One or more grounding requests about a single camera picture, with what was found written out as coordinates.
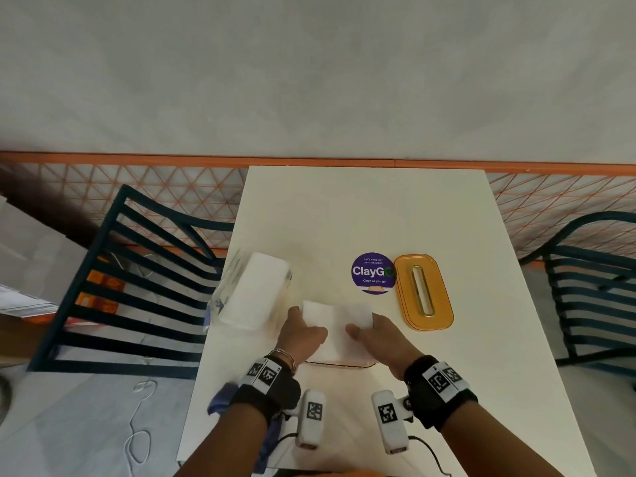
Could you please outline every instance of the round sticker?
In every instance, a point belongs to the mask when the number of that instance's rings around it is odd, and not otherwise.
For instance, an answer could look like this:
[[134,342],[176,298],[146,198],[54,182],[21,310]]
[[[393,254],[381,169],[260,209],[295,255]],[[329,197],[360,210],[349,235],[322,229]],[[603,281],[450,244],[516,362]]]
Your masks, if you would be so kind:
[[367,252],[355,258],[351,266],[355,285],[369,294],[384,294],[396,283],[396,269],[391,260],[379,252]]

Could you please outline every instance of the black cable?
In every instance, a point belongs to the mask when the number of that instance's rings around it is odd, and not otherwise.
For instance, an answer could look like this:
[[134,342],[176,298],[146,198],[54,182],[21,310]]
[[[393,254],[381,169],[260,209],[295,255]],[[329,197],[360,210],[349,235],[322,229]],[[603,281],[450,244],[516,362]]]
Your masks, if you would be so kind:
[[445,475],[447,477],[453,477],[453,474],[451,474],[449,472],[444,472],[442,470],[441,465],[440,465],[440,461],[438,460],[437,456],[435,455],[435,452],[433,451],[433,449],[431,448],[430,445],[428,445],[424,440],[422,440],[419,437],[416,437],[415,435],[409,435],[408,439],[409,440],[419,440],[420,442],[422,442],[426,446],[426,448],[429,449],[431,451],[431,453],[433,454],[433,458],[435,459],[435,463],[438,465],[438,468],[440,469],[440,472],[442,473],[442,475]]
[[296,432],[293,432],[293,433],[290,433],[290,434],[287,434],[287,435],[283,435],[281,438],[279,438],[279,439],[276,441],[276,445],[274,445],[274,448],[276,448],[276,447],[278,446],[278,444],[279,444],[279,443],[281,443],[281,442],[282,442],[283,440],[285,440],[286,438],[289,438],[289,437],[295,437],[295,436],[297,436],[297,435],[298,435],[298,434],[297,434]]

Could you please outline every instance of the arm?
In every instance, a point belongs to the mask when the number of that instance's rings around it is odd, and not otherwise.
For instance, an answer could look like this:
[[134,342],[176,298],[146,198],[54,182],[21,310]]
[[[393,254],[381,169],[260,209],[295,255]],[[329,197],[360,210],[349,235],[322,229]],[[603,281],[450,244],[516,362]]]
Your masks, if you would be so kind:
[[[327,338],[327,329],[308,328],[297,306],[290,308],[276,348],[289,353],[296,365],[305,362]],[[291,368],[291,360],[276,356]],[[219,418],[210,435],[175,474],[175,477],[249,477],[258,458],[267,421],[248,404],[231,405]]]
[[[373,315],[372,329],[348,324],[346,332],[398,380],[404,380],[406,369],[424,355],[384,316]],[[470,477],[563,477],[476,402],[455,410],[441,434]]]

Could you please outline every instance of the white tissue stack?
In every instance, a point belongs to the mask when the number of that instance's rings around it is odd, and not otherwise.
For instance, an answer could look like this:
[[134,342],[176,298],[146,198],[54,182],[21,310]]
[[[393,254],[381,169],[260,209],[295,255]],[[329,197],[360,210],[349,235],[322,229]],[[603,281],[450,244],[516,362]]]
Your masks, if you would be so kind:
[[262,328],[288,283],[289,271],[290,265],[283,259],[252,253],[219,320],[241,329]]
[[345,332],[345,325],[353,323],[362,329],[373,328],[373,313],[367,304],[331,304],[303,301],[303,319],[307,326],[324,326],[327,340],[307,360],[309,363],[339,366],[368,367],[376,363],[364,347]]

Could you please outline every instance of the white table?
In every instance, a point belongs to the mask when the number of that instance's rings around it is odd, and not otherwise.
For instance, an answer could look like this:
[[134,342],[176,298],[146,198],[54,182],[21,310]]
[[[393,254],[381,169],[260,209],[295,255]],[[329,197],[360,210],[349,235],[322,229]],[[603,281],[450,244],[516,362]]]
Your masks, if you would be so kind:
[[[289,305],[369,303],[391,318],[424,352],[448,361],[472,385],[481,404],[568,477],[594,476],[592,463],[539,323],[485,174],[472,170],[250,167],[228,251],[260,251],[290,262]],[[372,295],[355,286],[354,259],[379,252],[392,261],[424,253],[439,264],[455,314],[449,329],[411,330],[396,289]],[[269,351],[274,333],[246,335],[210,328],[196,378],[178,460],[210,432],[212,396],[238,382]],[[386,455],[370,396],[406,387],[388,369],[303,365],[304,389],[327,396],[324,438],[315,451],[293,439],[279,445],[271,467],[342,471],[371,468],[392,476],[438,475],[418,442]],[[284,433],[294,431],[290,419]],[[419,423],[408,432],[435,449],[446,471],[465,475],[441,435]]]

